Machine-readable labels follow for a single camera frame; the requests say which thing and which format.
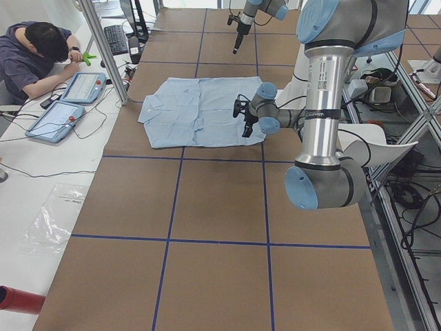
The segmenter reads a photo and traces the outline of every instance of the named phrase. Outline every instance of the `plastic bag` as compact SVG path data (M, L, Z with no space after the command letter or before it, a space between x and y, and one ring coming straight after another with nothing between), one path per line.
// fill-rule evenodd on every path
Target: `plastic bag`
M88 186L56 184L19 244L27 254L63 254Z

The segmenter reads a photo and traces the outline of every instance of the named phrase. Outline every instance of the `tablet device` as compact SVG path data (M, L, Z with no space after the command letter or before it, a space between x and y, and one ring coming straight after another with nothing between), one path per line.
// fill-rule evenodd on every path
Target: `tablet device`
M58 143L85 113L84 106L55 101L25 132L30 138Z
M101 93L105 85L102 72L77 72L61 96L61 101L91 104Z

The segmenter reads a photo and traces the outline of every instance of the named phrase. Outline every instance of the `black keyboard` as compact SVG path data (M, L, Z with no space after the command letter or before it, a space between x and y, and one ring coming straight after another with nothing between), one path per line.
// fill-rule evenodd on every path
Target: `black keyboard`
M127 37L123 26L105 26L104 35L109 43L113 55L128 53Z

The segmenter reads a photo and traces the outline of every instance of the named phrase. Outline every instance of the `blue shirt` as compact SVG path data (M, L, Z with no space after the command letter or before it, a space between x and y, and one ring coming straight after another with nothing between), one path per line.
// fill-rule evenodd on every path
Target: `blue shirt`
M0 81L5 80L6 89L17 105L28 98L23 88L46 77L54 67L54 61L31 53L15 37L17 28L25 28L35 22L21 22L10 26L4 36L0 36ZM59 28L67 40L72 34Z

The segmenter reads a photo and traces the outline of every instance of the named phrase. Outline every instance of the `red tube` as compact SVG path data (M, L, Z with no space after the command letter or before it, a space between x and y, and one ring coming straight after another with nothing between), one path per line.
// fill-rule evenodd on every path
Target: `red tube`
M0 310L37 315L45 299L43 295L0 286Z

